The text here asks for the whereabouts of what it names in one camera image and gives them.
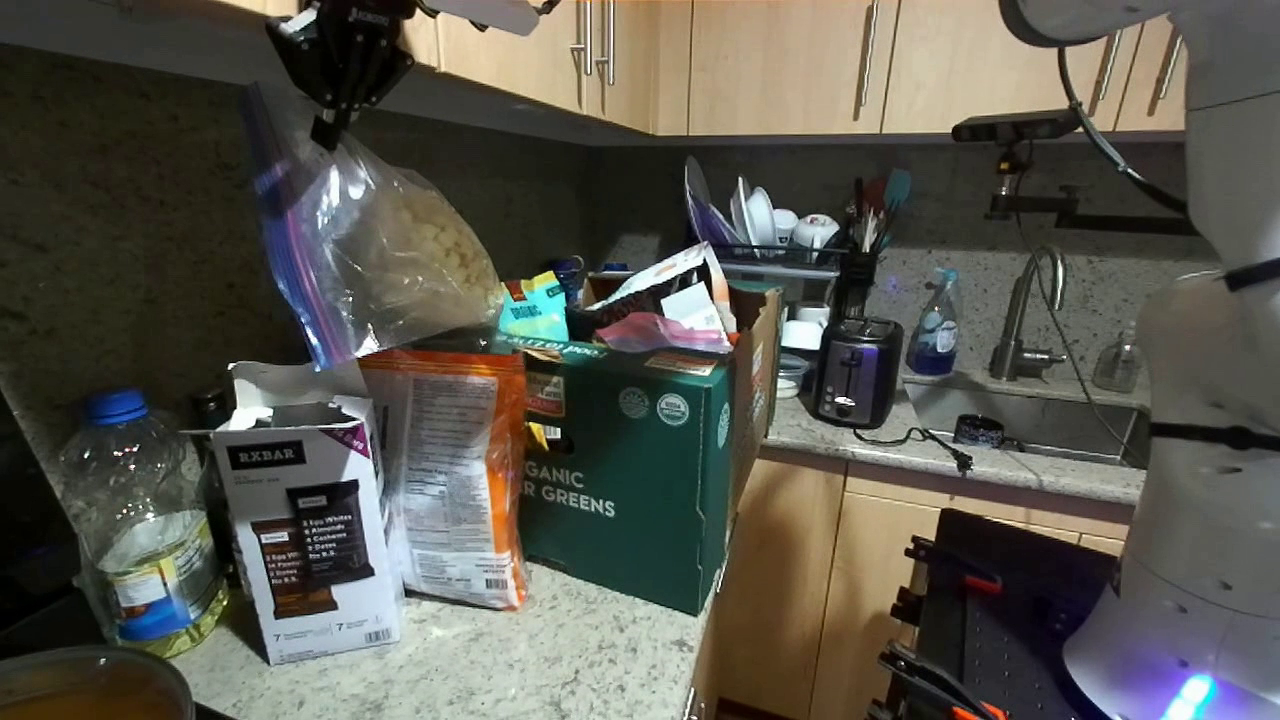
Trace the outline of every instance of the cardboard box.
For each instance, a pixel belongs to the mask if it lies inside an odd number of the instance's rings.
[[[397,642],[400,581],[368,399],[273,410],[273,392],[237,375],[237,411],[214,434],[214,452],[267,663]]]
[[[563,437],[552,452],[524,452],[524,558],[700,612],[730,547],[730,363],[690,352],[563,352],[557,368],[531,368],[542,374],[562,375],[563,415],[549,411],[552,392],[542,410]]]

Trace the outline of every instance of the plastic bottle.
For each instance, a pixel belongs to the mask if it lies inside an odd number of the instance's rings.
[[[958,368],[961,311],[958,311],[961,274],[941,270],[931,297],[913,329],[907,368],[920,375],[948,375]]]
[[[192,441],[144,392],[87,405],[60,449],[60,503],[79,538],[79,589],[113,646],[181,656],[229,610]]]

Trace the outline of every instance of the tile backsplash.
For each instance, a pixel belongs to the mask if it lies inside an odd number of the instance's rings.
[[[226,375],[237,357],[303,360],[259,257],[242,87],[0,48],[0,368],[20,410],[60,446],[86,392],[144,386],[160,405]],[[576,150],[372,112],[355,136],[424,171],[472,220],[505,275],[549,257],[601,261],[627,232],[690,242],[680,165],[700,157],[714,201],[738,176],[779,208],[832,211],[854,176],[913,171],[874,311],[905,324],[937,263],[961,270],[961,363],[984,368],[1009,283],[1031,245],[1072,263],[1066,334],[1086,368],[1183,270],[1197,238],[1062,232],[1046,216],[984,220],[992,145],[653,145]],[[1183,189],[1181,145],[1123,150],[1155,186]],[[1155,216],[1094,150],[1049,145],[1026,192],[1079,192],[1079,211]],[[1042,310],[1029,342],[1053,343]]]

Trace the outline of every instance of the plastic bag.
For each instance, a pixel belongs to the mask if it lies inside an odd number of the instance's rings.
[[[375,352],[359,360],[389,441],[389,545],[409,593],[524,610],[524,357]]]
[[[245,110],[267,263],[319,368],[497,321],[505,283],[440,189],[351,134],[323,153],[287,87]]]

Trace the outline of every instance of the water bottle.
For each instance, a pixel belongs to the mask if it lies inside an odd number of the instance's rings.
[[[206,517],[202,456],[144,392],[87,405],[60,449],[60,503],[79,538],[79,589],[108,642],[156,656],[202,646],[229,610]]]

